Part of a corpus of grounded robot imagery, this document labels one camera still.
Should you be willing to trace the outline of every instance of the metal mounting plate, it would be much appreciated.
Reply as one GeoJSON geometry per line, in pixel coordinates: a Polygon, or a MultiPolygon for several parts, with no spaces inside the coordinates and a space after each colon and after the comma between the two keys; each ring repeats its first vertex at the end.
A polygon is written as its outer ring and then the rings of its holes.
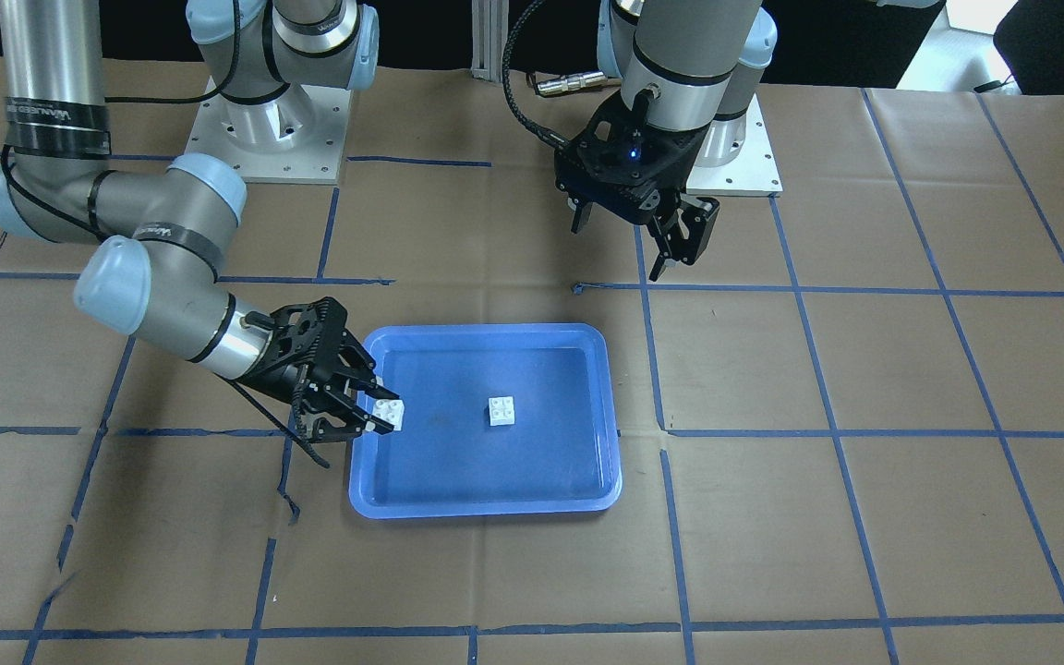
{"type": "Polygon", "coordinates": [[[771,197],[782,193],[778,161],[769,147],[766,122],[758,97],[746,111],[746,140],[738,156],[722,167],[694,167],[688,173],[688,194],[713,197],[771,197]]]}
{"type": "Polygon", "coordinates": [[[204,101],[195,115],[185,152],[206,152],[219,157],[236,169],[245,182],[337,185],[347,119],[351,116],[351,93],[342,87],[304,85],[303,88],[314,102],[314,117],[318,119],[297,146],[280,152],[246,150],[225,131],[220,103],[204,101]]]}

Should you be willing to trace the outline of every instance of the light blue joint cap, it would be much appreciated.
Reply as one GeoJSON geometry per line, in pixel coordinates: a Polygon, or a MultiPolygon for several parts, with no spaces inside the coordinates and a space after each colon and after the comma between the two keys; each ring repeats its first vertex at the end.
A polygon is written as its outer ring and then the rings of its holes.
{"type": "MultiPolygon", "coordinates": [[[[261,16],[265,0],[240,0],[240,28],[261,16]]],[[[186,24],[192,40],[200,46],[223,41],[233,35],[233,0],[188,0],[186,24]]]]}
{"type": "Polygon", "coordinates": [[[249,189],[231,165],[226,165],[204,152],[188,152],[174,157],[166,170],[172,168],[189,172],[204,185],[211,186],[213,193],[218,194],[228,206],[232,207],[233,215],[236,215],[236,227],[240,226],[240,213],[245,210],[245,199],[249,196],[249,189]]]}
{"type": "Polygon", "coordinates": [[[77,309],[132,335],[150,304],[150,254],[139,240],[114,235],[89,257],[72,289],[77,309]]]}
{"type": "Polygon", "coordinates": [[[602,0],[598,7],[598,68],[609,79],[621,79],[618,68],[618,54],[613,50],[613,16],[610,14],[610,0],[602,0]]]}
{"type": "Polygon", "coordinates": [[[381,49],[380,17],[370,4],[360,5],[360,43],[355,46],[355,63],[351,65],[351,79],[347,89],[368,89],[376,81],[376,59],[381,49]]]}
{"type": "Polygon", "coordinates": [[[755,70],[764,70],[769,67],[769,60],[777,46],[778,26],[774,24],[774,18],[766,10],[758,10],[758,16],[750,27],[750,37],[746,38],[746,46],[742,49],[738,63],[755,70]]]}
{"type": "Polygon", "coordinates": [[[34,238],[35,240],[50,243],[50,240],[47,240],[40,234],[32,231],[30,227],[27,227],[27,222],[18,214],[17,207],[14,206],[14,201],[11,200],[11,193],[7,190],[7,179],[3,176],[3,167],[0,167],[0,228],[12,235],[20,236],[20,238],[34,238]]]}

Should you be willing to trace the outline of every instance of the white lego brick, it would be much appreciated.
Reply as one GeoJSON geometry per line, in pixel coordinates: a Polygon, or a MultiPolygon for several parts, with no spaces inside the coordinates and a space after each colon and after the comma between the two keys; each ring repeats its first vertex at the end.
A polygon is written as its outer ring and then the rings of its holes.
{"type": "Polygon", "coordinates": [[[491,414],[491,426],[515,425],[515,399],[513,397],[488,397],[486,413],[491,414]]]}
{"type": "Polygon", "coordinates": [[[394,432],[400,432],[404,421],[404,400],[376,400],[372,416],[392,425],[394,432]]]}

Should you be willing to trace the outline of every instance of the dark background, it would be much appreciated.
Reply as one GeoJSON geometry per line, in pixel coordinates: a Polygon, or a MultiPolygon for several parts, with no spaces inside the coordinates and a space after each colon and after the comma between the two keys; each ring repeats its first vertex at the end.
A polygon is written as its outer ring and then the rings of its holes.
{"type": "MultiPolygon", "coordinates": [[[[367,0],[381,17],[381,64],[470,66],[470,0],[367,0]]],[[[531,0],[512,0],[511,20],[531,0]]],[[[518,70],[595,70],[599,0],[553,0],[529,20],[514,57],[518,70]]],[[[199,60],[185,0],[101,0],[106,59],[199,60]]],[[[764,0],[780,40],[765,83],[896,87],[943,3],[926,10],[866,0],[764,0]]],[[[996,46],[1027,95],[1064,95],[1064,0],[1018,0],[996,46]]],[[[0,54],[3,46],[0,43],[0,54]]]]}
{"type": "MultiPolygon", "coordinates": [[[[531,0],[512,0],[515,21],[531,0]]],[[[470,66],[470,0],[367,0],[380,12],[381,64],[470,66]]],[[[766,0],[780,29],[765,81],[896,87],[942,3],[927,10],[866,0],[766,0]]],[[[199,60],[183,17],[185,0],[101,0],[106,59],[199,60]]],[[[599,0],[553,0],[529,21],[514,67],[572,73],[597,68],[599,0]]]]}

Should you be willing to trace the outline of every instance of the blue tray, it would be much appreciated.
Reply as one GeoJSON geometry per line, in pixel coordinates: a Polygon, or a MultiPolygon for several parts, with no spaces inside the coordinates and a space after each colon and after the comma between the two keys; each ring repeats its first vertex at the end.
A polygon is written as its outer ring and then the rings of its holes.
{"type": "MultiPolygon", "coordinates": [[[[582,323],[417,326],[364,339],[404,400],[400,432],[351,451],[351,505],[371,518],[604,510],[621,493],[602,333],[582,323]],[[513,396],[515,425],[486,398],[513,396]]],[[[371,411],[370,397],[360,405],[371,411]]]]}

